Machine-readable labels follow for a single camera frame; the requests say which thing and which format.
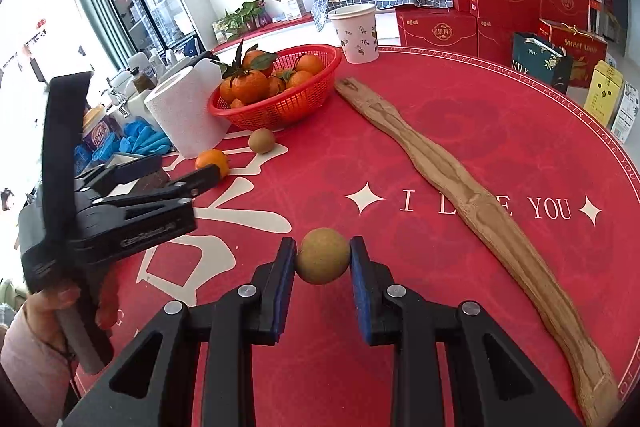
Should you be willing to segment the pink sleeve forearm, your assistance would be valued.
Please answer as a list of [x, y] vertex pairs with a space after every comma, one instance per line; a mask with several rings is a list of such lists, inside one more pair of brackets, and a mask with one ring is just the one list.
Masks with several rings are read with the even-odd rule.
[[26, 306], [6, 332], [1, 366], [40, 426], [56, 426], [63, 417], [77, 361], [41, 341], [27, 322]]

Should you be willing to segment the left hand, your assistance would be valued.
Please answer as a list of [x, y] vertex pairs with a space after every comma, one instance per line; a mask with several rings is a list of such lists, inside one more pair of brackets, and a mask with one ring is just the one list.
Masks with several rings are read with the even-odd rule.
[[[34, 335], [46, 345], [65, 351], [66, 340], [55, 312], [73, 306], [80, 297], [80, 288], [63, 282], [58, 286], [30, 295], [25, 303], [26, 321]], [[102, 282], [96, 324], [109, 331], [118, 319], [118, 282], [114, 270], [107, 272]]]

